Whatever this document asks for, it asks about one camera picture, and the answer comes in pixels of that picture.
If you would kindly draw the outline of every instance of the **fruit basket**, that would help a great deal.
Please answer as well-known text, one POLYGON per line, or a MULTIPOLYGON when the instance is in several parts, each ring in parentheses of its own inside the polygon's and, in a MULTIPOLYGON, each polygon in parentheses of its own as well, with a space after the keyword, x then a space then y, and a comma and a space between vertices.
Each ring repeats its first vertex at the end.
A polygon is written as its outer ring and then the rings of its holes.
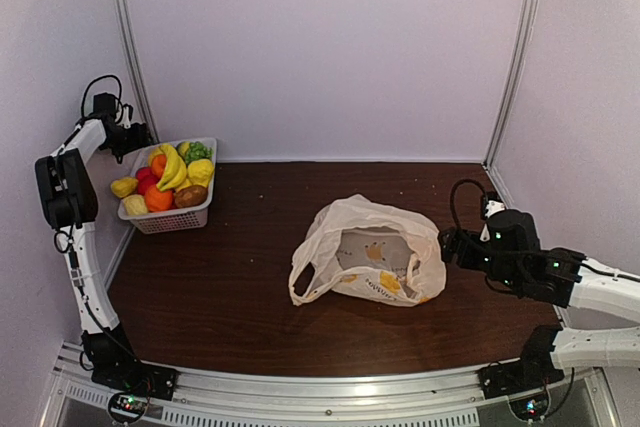
MULTIPOLYGON (((144 215, 128 215, 124 205, 120 202, 118 207, 118 217, 122 220, 131 222, 143 234, 157 234, 160 232, 170 232, 174 230, 197 229, 207 225, 207 216, 209 212, 209 204, 213 198, 213 183, 215 180, 215 165, 217 154, 217 142, 212 137, 203 137, 198 139, 178 140, 175 142, 166 142, 177 147, 182 142, 202 142, 206 147, 212 149, 211 162, 214 165, 214 173, 208 186, 207 200, 195 207, 187 207, 184 209, 172 209, 164 212, 153 212, 144 215)), ((147 165, 149 154, 157 147, 152 145, 144 149, 140 149, 138 157, 133 164, 131 176, 135 177, 138 169, 147 165)))

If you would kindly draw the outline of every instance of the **vent slot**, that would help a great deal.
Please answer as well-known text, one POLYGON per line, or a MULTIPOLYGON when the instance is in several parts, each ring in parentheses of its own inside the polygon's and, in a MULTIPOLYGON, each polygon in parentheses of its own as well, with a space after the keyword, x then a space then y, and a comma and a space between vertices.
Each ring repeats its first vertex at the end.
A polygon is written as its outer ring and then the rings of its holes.
MULTIPOLYGON (((253 423, 253 419, 227 420, 213 414, 190 411, 188 408, 165 407, 162 420, 175 427, 311 427, 313 422, 270 422, 253 423)), ((401 423, 364 423, 364 422, 336 422, 336 427, 479 427, 478 415, 475 409, 452 414, 425 416, 420 419, 401 423)))
POLYGON ((107 396, 104 393, 84 385, 71 384, 67 396, 74 400, 84 402, 85 404, 95 405, 96 407, 107 406, 107 396))

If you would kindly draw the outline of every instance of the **robotic arm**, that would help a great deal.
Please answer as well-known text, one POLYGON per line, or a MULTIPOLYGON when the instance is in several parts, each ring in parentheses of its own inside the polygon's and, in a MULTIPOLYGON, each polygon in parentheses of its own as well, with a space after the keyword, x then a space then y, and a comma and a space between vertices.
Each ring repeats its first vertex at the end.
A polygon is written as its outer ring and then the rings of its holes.
POLYGON ((96 256, 98 200, 85 165, 98 149, 110 149, 120 163, 127 153, 151 144, 146 125, 130 124, 124 110, 114 95, 96 95, 93 113, 78 121, 58 149, 36 161, 35 171, 44 217, 55 231, 54 244, 65 257, 73 285, 84 355, 93 364, 91 378, 121 391, 109 402, 109 412, 116 420, 132 422, 146 407, 132 396, 171 400, 177 373, 144 364, 135 355, 107 296, 96 256))
MULTIPOLYGON (((484 272, 492 290, 547 302, 559 307, 588 308, 640 323, 640 276, 601 264, 580 252, 542 250, 533 217, 507 209, 495 192, 482 199, 482 232, 456 226, 440 233, 442 260, 484 272), (499 282, 497 289, 491 282, 499 282)), ((640 366, 640 327, 617 330, 575 330, 537 327, 519 360, 489 365, 479 371, 486 398, 512 395, 563 379, 563 369, 640 366)))

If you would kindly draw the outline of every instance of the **white plastic bag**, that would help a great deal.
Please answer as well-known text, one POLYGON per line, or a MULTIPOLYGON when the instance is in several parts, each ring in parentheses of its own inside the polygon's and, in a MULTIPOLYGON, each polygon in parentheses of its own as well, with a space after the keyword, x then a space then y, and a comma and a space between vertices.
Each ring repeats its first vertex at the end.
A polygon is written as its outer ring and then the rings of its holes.
POLYGON ((306 240, 293 254, 289 293, 295 305, 313 302, 333 289, 412 307, 440 294, 445 281, 433 222, 354 195, 336 200, 316 215, 306 240), (299 296, 294 285, 309 263, 315 274, 299 296))

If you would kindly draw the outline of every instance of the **dark wood surface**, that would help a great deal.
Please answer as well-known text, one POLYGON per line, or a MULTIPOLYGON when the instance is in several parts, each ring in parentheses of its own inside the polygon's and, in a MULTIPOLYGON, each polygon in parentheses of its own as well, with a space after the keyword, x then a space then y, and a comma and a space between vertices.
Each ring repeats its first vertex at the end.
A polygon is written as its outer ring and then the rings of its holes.
MULTIPOLYGON (((486 288, 449 266, 437 298, 391 307, 330 292, 294 307, 291 256, 315 214, 360 193, 452 225, 448 194, 478 165, 388 163, 224 164, 207 227, 137 232, 110 289, 138 355, 226 372, 292 376, 414 373, 518 357, 549 305, 486 288)), ((465 186, 460 219, 479 229, 479 193, 465 186)))

